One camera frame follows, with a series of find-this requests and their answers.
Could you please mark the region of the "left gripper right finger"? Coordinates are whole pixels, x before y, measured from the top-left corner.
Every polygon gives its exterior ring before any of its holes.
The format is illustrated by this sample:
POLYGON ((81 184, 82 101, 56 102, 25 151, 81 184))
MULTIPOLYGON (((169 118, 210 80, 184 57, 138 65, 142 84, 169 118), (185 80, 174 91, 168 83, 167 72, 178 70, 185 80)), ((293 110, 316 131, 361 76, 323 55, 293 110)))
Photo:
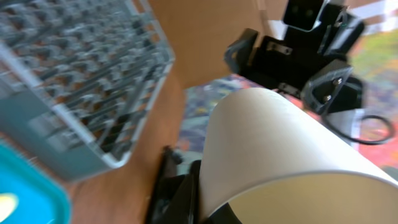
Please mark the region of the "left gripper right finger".
POLYGON ((229 203, 226 203, 206 219, 206 224, 242 224, 242 222, 234 214, 229 203))

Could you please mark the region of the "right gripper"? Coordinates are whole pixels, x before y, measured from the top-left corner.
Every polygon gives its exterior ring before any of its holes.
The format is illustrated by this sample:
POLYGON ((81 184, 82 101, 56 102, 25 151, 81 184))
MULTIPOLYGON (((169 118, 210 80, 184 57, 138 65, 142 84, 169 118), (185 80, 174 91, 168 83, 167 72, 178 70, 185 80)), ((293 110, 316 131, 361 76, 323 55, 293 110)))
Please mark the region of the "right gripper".
POLYGON ((330 35, 294 34, 278 40, 246 28, 224 53, 233 73, 271 90, 294 96, 316 114, 363 107, 364 85, 353 75, 344 52, 327 52, 330 35))

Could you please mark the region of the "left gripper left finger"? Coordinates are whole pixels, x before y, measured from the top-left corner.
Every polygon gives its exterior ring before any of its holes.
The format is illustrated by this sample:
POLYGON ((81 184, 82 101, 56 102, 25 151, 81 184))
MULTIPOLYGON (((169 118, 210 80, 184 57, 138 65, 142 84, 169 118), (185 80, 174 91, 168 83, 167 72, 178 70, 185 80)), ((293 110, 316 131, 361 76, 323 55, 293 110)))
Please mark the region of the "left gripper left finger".
POLYGON ((150 197, 145 224, 197 224, 198 182, 201 161, 188 165, 188 171, 177 174, 183 156, 171 146, 165 146, 150 197))

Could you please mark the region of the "white cup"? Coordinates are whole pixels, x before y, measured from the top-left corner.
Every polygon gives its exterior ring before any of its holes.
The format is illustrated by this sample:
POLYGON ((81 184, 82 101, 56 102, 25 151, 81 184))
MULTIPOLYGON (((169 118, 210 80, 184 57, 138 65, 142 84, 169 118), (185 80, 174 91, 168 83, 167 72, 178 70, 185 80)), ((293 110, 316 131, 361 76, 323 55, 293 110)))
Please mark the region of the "white cup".
POLYGON ((397 182, 265 88, 216 105, 199 184, 201 221, 228 204, 242 223, 397 224, 397 182))

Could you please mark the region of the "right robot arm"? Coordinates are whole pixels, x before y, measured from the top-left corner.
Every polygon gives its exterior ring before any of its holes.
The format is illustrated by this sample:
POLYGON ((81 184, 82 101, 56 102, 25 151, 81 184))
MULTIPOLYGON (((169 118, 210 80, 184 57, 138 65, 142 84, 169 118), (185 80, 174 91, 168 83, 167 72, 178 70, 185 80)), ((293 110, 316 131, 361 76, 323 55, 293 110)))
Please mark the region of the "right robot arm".
POLYGON ((300 99, 319 115, 363 106, 363 84, 353 76, 348 52, 365 24, 341 2, 289 0, 282 20, 283 39, 245 29, 228 46, 230 70, 270 90, 300 99))

